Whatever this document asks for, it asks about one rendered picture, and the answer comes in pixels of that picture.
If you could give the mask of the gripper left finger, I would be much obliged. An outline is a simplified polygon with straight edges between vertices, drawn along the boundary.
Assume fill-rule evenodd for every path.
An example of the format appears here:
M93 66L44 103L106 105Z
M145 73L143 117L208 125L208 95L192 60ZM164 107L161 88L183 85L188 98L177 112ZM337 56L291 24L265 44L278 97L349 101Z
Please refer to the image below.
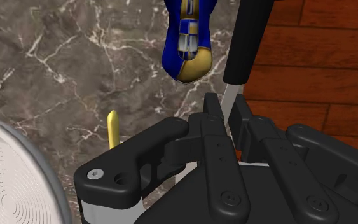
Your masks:
M234 99L205 95L201 113L168 117L80 166L74 173L82 224L135 224L142 201L198 161L207 209L222 224L245 224L251 205L227 122Z

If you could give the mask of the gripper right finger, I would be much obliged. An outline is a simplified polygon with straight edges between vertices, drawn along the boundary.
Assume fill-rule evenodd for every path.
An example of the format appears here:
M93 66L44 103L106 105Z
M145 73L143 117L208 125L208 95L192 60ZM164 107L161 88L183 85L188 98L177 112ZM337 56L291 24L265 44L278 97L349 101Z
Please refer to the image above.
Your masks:
M228 124L241 160L268 164L295 224L358 224L358 149L303 124L281 130L241 94Z

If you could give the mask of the black handled knife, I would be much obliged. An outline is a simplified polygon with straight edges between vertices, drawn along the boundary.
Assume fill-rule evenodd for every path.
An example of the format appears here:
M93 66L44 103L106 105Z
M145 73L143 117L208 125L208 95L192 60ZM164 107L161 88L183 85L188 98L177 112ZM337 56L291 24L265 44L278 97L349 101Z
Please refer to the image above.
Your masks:
M225 65L221 100L228 122L239 88L247 83L275 0L241 0Z

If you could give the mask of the yellow rounded stick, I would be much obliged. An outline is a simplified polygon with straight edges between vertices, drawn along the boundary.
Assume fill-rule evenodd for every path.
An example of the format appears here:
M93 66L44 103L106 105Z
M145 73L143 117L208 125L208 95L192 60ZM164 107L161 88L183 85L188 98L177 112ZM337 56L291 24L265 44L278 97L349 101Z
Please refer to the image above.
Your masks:
M115 110L112 110L107 116L107 134L110 149L121 143L119 133L119 119Z

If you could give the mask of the blue and gold toy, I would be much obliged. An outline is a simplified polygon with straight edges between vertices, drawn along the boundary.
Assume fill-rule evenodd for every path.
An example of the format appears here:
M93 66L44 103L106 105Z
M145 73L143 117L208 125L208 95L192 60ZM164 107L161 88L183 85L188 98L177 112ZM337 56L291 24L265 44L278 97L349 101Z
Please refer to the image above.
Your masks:
M164 0L169 26L162 66L181 83L192 83L212 67L210 16L217 0Z

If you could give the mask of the white plate with grey rim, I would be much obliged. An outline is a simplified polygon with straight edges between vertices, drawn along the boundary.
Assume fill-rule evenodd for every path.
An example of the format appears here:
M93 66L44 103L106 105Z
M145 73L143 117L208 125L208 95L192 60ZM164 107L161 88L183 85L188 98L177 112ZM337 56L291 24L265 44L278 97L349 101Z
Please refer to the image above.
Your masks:
M0 224L73 224L64 189L27 137L0 121Z

